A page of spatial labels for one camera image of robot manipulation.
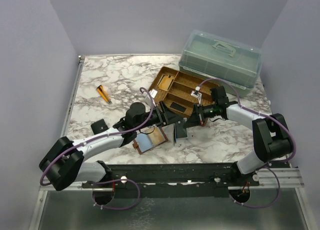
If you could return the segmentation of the grey card holder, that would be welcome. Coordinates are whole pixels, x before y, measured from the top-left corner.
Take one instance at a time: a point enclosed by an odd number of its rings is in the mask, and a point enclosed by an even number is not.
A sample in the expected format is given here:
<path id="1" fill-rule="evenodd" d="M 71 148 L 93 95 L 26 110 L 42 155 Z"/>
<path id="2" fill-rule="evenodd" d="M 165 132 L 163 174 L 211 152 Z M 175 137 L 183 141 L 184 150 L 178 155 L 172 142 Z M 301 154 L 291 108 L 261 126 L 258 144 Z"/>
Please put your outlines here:
<path id="1" fill-rule="evenodd" d="M 178 121 L 173 125 L 173 146 L 177 145 L 182 139 L 188 138 L 188 131 L 184 128 L 185 120 Z"/>

